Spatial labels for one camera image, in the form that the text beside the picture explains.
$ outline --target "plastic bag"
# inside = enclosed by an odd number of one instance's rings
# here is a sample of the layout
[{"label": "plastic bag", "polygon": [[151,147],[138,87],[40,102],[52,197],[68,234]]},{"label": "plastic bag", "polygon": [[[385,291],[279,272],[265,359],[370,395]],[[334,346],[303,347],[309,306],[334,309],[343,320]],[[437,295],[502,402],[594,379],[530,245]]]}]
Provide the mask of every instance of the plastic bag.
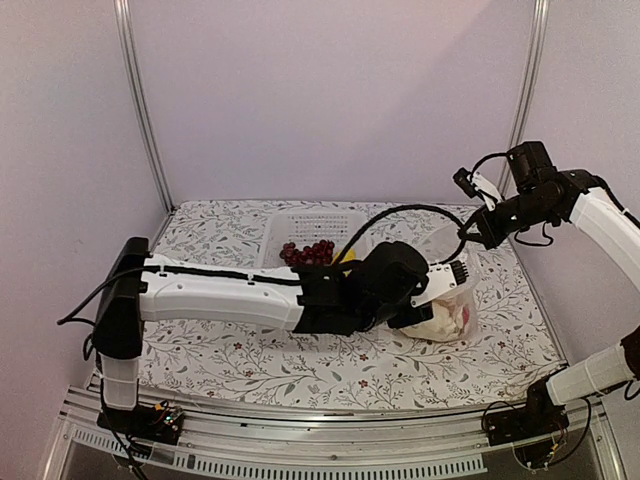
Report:
[{"label": "plastic bag", "polygon": [[[433,263],[451,255],[458,242],[457,228],[447,225],[435,230],[417,250],[429,263]],[[466,264],[469,271],[467,281],[433,301],[431,320],[402,328],[402,333],[413,338],[452,342],[467,338],[470,332],[475,330],[478,311],[473,292],[480,280],[478,259],[473,250],[467,247],[456,260]]]}]

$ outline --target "yellow object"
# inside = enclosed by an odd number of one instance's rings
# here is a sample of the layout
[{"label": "yellow object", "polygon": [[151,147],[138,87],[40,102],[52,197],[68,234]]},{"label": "yellow object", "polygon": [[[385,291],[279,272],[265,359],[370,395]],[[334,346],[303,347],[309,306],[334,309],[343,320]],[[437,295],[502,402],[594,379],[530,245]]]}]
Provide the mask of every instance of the yellow object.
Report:
[{"label": "yellow object", "polygon": [[[334,262],[335,262],[336,258],[338,258],[338,255],[340,255],[341,251],[342,250],[338,250],[338,253],[336,253],[333,256],[333,261]],[[355,260],[355,259],[356,259],[356,252],[353,250],[353,248],[350,248],[349,251],[344,256],[344,258],[342,259],[342,261],[340,263],[350,262],[351,260]]]}]

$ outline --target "white plastic basket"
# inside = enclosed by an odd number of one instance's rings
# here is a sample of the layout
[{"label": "white plastic basket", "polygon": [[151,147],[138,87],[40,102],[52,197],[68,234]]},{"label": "white plastic basket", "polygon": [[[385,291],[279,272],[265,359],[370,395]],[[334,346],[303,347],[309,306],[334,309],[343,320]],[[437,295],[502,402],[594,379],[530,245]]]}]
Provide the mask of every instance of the white plastic basket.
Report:
[{"label": "white plastic basket", "polygon": [[[313,245],[320,240],[336,244],[335,252],[341,250],[354,233],[364,225],[367,217],[361,212],[306,210],[275,213],[269,218],[262,237],[256,268],[282,267],[282,246],[295,242],[297,248]],[[354,245],[358,260],[369,253],[369,245],[363,236]]]}]

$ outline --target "floral pattern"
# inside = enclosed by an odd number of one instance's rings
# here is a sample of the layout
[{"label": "floral pattern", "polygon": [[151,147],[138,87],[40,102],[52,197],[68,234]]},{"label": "floral pattern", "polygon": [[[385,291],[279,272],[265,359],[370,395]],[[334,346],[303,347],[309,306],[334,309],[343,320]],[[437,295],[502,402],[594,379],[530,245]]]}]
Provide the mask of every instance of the floral pattern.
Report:
[{"label": "floral pattern", "polygon": [[[252,267],[269,216],[291,208],[355,209],[383,203],[187,202],[156,251],[179,260]],[[461,217],[473,209],[447,206]],[[447,220],[428,212],[385,218],[373,243],[419,245]],[[294,335],[250,324],[175,320],[145,325],[141,383],[184,394],[336,409],[426,409],[519,400],[563,363],[509,245],[478,251],[479,325],[450,343],[386,327],[351,337]]]}]

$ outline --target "bunch of grapes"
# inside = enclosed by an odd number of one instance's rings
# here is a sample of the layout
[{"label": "bunch of grapes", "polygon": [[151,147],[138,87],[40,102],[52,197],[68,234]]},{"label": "bunch of grapes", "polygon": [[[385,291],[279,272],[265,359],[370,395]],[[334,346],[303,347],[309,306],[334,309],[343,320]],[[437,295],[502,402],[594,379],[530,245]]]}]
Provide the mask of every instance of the bunch of grapes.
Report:
[{"label": "bunch of grapes", "polygon": [[293,242],[285,243],[280,252],[280,258],[289,267],[298,265],[331,265],[333,261],[333,248],[335,243],[320,240],[314,243],[312,247],[304,247],[302,251],[296,248]]}]

